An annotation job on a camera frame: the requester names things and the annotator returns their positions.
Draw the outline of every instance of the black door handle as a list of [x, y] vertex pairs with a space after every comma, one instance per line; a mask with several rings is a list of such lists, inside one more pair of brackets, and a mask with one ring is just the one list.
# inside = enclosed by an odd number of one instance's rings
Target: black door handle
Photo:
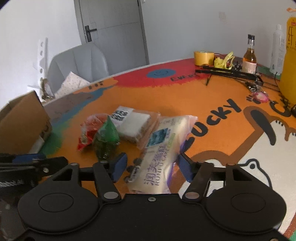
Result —
[[93, 31], [97, 31], [97, 29], [96, 28], [89, 29], [88, 25], [85, 26], [85, 33], [86, 33], [86, 38], [87, 38], [88, 42], [91, 42], [91, 32], [93, 32]]

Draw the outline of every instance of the smiley face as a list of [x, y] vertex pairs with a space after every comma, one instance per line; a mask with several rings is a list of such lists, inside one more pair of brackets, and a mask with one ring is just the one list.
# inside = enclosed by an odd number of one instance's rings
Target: smiley face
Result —
[[176, 71], [173, 69], [157, 69], [154, 71], [151, 71], [147, 74], [148, 78], [165, 78], [176, 74]]

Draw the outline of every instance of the green plastic bag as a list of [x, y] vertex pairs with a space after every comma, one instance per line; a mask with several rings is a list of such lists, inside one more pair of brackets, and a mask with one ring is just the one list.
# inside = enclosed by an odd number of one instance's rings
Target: green plastic bag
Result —
[[107, 121], [94, 136], [93, 146], [99, 161], [108, 161], [115, 155], [120, 139], [116, 127], [107, 117]]

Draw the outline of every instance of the table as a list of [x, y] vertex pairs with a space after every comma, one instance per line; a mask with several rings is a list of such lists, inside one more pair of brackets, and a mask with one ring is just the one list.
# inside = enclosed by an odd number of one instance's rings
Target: table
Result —
[[[208, 75], [196, 75], [195, 68], [194, 59], [184, 59], [131, 70], [49, 103], [45, 109], [53, 131], [42, 152], [50, 157], [65, 156], [80, 167], [92, 166], [97, 162], [94, 151], [76, 151], [80, 124], [95, 113], [111, 114], [119, 105], [163, 116], [196, 115], [198, 121], [189, 135], [195, 140], [186, 154], [194, 161], [210, 161], [216, 166], [238, 163], [272, 187], [287, 204], [279, 231], [296, 240], [296, 118], [286, 107], [288, 100], [263, 88], [271, 102], [260, 103], [243, 84], [225, 77], [212, 76], [206, 86]], [[135, 145], [125, 141], [119, 151], [127, 153], [128, 165], [140, 155]], [[125, 176], [127, 172], [116, 183], [122, 195], [129, 192]], [[174, 167], [171, 192], [186, 185]], [[213, 189], [220, 184], [211, 185]], [[90, 182], [84, 182], [83, 187], [96, 193]]]

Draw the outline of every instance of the large yellow plastic bottle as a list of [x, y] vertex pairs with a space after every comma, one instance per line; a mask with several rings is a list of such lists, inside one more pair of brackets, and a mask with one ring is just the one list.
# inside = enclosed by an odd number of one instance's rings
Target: large yellow plastic bottle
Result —
[[279, 88], [281, 93], [296, 104], [296, 15], [287, 21], [286, 56]]

